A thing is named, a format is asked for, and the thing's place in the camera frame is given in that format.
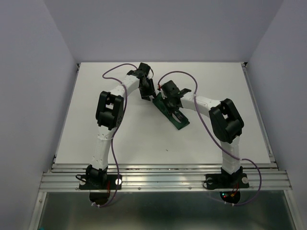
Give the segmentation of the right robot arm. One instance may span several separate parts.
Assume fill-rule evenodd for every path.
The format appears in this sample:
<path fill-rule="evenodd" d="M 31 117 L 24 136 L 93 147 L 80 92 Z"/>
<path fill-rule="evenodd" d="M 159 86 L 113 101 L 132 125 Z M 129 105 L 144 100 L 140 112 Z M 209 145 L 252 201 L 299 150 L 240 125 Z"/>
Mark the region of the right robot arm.
<path fill-rule="evenodd" d="M 189 124 L 188 118 L 181 108 L 197 112 L 210 119 L 212 133 L 209 135 L 222 150 L 221 183 L 231 187 L 238 182 L 236 172 L 240 169 L 239 136 L 242 134 L 244 122 L 233 101 L 226 98 L 222 101 L 198 96 L 189 89 L 180 90 L 173 81 L 168 81 L 158 88 L 159 93 L 153 100 L 162 114 L 180 130 Z"/>

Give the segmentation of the silver fork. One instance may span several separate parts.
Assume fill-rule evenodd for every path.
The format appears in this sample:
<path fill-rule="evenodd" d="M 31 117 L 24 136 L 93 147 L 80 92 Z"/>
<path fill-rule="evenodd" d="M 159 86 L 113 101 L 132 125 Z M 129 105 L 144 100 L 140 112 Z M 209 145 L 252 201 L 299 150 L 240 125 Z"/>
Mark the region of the silver fork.
<path fill-rule="evenodd" d="M 185 116 L 180 111 L 175 111 L 173 117 L 180 123 L 185 119 Z"/>

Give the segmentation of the dark green cloth napkin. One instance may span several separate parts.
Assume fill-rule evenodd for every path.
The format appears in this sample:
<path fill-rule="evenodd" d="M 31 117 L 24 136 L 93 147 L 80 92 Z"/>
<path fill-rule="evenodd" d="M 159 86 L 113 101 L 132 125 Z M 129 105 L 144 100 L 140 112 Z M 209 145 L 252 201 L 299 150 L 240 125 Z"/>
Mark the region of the dark green cloth napkin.
<path fill-rule="evenodd" d="M 183 120 L 182 123 L 178 122 L 173 114 L 175 111 L 179 111 L 178 108 L 171 109 L 166 105 L 166 100 L 161 97 L 161 94 L 158 93 L 157 96 L 153 99 L 153 104 L 155 107 L 174 125 L 177 130 L 181 130 L 187 125 L 190 124 L 187 117 Z"/>

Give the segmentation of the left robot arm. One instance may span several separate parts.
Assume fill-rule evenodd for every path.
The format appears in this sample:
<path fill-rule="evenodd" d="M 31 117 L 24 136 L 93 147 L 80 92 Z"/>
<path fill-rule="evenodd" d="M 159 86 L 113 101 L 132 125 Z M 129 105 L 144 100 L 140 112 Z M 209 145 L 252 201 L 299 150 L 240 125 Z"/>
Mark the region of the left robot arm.
<path fill-rule="evenodd" d="M 148 64 L 140 63 L 138 68 L 126 74 L 123 81 L 110 77 L 119 82 L 119 85 L 109 92 L 102 91 L 99 95 L 95 113 L 98 124 L 96 148 L 93 160 L 85 171 L 85 181 L 97 189 L 106 185 L 109 149 L 124 118 L 129 94 L 139 90 L 143 100 L 149 101 L 156 97 L 153 80 L 148 77 L 150 72 L 153 71 Z"/>

